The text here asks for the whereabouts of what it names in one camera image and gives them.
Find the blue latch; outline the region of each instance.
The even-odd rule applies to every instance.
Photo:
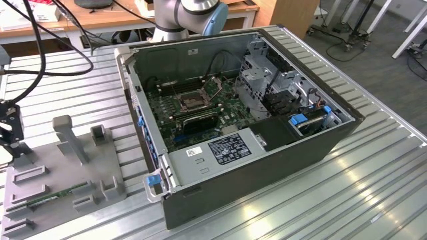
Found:
[[[150,187],[153,187],[154,185],[161,184],[161,183],[162,183],[162,176],[161,176],[161,174],[147,177],[147,183],[149,183],[149,186],[150,186]]]
[[[309,119],[308,119],[308,117],[305,116],[305,114],[298,114],[298,115],[296,115],[296,116],[293,116],[293,118],[292,118],[292,122],[293,122],[293,124],[297,126],[298,124],[302,124],[302,123],[305,123],[305,122],[308,122],[309,121]]]
[[[328,114],[330,114],[333,112],[333,109],[330,106],[325,106],[325,111],[328,112]]]
[[[146,122],[145,122],[145,118],[143,116],[139,116],[139,119],[138,119],[138,126],[142,127],[146,125]]]

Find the barcode sticker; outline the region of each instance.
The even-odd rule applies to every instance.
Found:
[[[199,146],[197,148],[187,150],[189,157],[197,156],[198,154],[202,154],[202,153],[203,153],[202,147]]]

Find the power supply label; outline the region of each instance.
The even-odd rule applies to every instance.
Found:
[[[211,142],[209,147],[221,165],[230,164],[253,154],[239,134]]]

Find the wheel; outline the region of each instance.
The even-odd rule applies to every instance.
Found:
[[[352,45],[348,45],[348,49],[346,49],[346,52],[350,52],[352,50],[354,49],[354,46]]]
[[[372,43],[370,43],[369,41],[364,44],[364,50],[368,50],[370,44],[372,44]]]
[[[314,29],[310,29],[310,31],[309,31],[309,36],[312,37],[314,34],[316,34],[316,30],[314,30]]]

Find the white stand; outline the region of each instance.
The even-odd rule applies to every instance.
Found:
[[[386,13],[388,13],[388,10],[389,10],[389,7],[390,7],[390,4],[393,3],[393,1],[394,0],[388,0],[388,2],[385,3],[385,6],[382,7],[377,18],[376,18],[372,26],[369,27],[368,34],[372,34],[376,31],[376,28],[378,27],[378,25],[380,25],[385,15],[386,15]]]
[[[325,21],[328,27],[332,24],[332,21],[334,19],[334,16],[336,16],[337,10],[340,9],[341,4],[342,4],[342,0],[336,0],[332,12],[329,13],[326,21]]]
[[[410,31],[413,30],[416,24],[420,22],[420,20],[426,12],[427,12],[427,4],[424,7],[424,9],[421,10],[420,14],[417,15],[417,17],[416,17],[414,21],[412,22],[412,24],[409,25],[408,29],[405,30],[406,33],[410,33]]]
[[[345,16],[345,18],[342,19],[342,22],[344,22],[344,23],[348,23],[348,22],[349,22],[349,19],[350,19],[350,17],[352,17],[353,14],[354,14],[354,11],[356,11],[356,9],[357,9],[357,6],[358,6],[358,4],[360,4],[360,1],[361,1],[361,0],[354,0],[354,1],[353,1],[353,4],[352,4],[352,6],[350,6],[350,8],[349,8],[349,10],[348,10],[346,16]]]
[[[412,35],[408,37],[405,43],[402,44],[402,46],[400,47],[398,51],[396,52],[396,54],[393,55],[394,59],[398,59],[404,53],[404,51],[408,49],[409,45],[412,44],[413,40],[416,39],[416,37],[420,35],[421,31],[424,30],[425,26],[427,24],[427,16],[425,16],[424,20],[421,21],[418,27],[416,28],[414,32],[412,33]]]

